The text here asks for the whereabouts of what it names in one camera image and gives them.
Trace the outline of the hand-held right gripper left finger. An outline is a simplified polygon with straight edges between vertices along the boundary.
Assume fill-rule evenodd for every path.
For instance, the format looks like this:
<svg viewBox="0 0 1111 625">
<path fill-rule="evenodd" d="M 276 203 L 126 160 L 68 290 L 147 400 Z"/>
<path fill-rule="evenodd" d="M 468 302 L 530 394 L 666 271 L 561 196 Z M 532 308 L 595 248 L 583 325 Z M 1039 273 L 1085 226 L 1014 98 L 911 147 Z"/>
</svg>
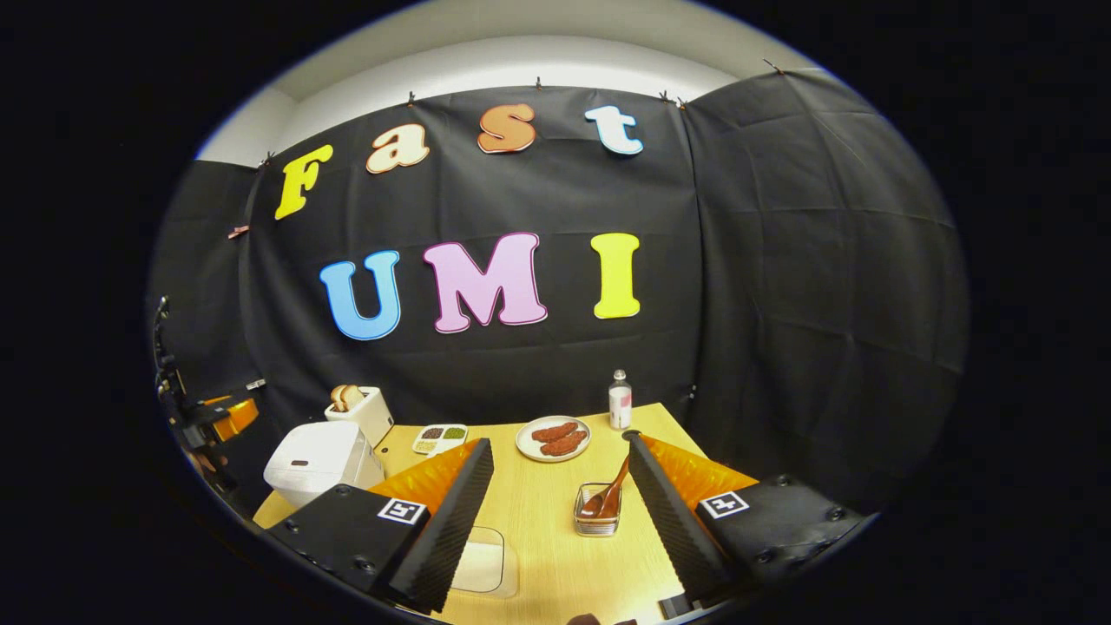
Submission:
<svg viewBox="0 0 1111 625">
<path fill-rule="evenodd" d="M 493 474 L 473 438 L 371 488 L 333 486 L 266 533 L 349 589 L 441 612 Z"/>
</svg>

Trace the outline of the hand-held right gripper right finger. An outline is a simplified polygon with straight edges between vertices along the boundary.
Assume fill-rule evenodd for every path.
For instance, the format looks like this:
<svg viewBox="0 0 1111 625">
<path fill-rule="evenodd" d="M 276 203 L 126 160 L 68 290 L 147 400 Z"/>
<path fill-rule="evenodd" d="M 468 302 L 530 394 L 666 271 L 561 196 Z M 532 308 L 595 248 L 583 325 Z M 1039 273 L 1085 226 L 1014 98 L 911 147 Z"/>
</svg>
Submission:
<svg viewBox="0 0 1111 625">
<path fill-rule="evenodd" d="M 669 618 L 783 587 L 869 525 L 801 478 L 750 478 L 642 432 L 627 438 L 628 470 L 682 586 L 663 603 Z"/>
</svg>

